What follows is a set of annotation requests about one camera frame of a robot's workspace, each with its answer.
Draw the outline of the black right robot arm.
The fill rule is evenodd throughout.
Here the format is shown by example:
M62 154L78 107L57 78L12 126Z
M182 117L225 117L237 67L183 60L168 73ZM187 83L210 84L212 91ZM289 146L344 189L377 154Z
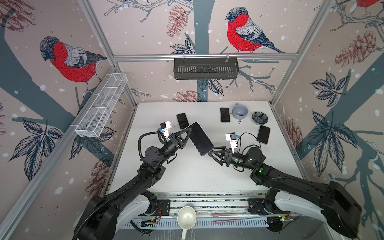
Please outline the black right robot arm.
M294 212L322 221L347 238L358 237L362 207L339 183L316 183L283 173L264 164L266 157L258 146L251 147L244 155L217 147L209 156L221 166L234 166L239 172L250 170L251 180L269 189L263 199L248 200L250 214Z

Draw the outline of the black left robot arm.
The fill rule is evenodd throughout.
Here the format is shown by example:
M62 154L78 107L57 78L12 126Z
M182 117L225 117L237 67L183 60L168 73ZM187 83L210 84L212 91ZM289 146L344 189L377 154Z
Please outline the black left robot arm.
M192 128L186 128L165 137L161 131L143 134L138 140L138 150L142 164L137 175L128 183L105 197L95 196L86 206L75 230L74 240L112 240L118 227L118 217L136 197L143 195L153 202L157 197L148 191L163 176L166 168L163 163L170 163L170 157L177 150L183 149L192 133ZM149 135L158 135L163 147L149 147L142 153L141 140Z

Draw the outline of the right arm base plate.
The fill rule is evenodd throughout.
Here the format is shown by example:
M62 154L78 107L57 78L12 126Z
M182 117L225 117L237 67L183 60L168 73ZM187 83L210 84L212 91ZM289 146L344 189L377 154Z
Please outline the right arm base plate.
M274 202L257 198L248 199L248 212L251 215L289 215L290 212L282 211Z

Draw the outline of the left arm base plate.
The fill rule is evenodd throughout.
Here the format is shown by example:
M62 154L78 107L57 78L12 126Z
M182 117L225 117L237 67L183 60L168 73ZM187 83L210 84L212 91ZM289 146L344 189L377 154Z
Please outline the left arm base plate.
M150 201L148 209L143 213L143 216L169 216L171 208L170 200L155 200Z

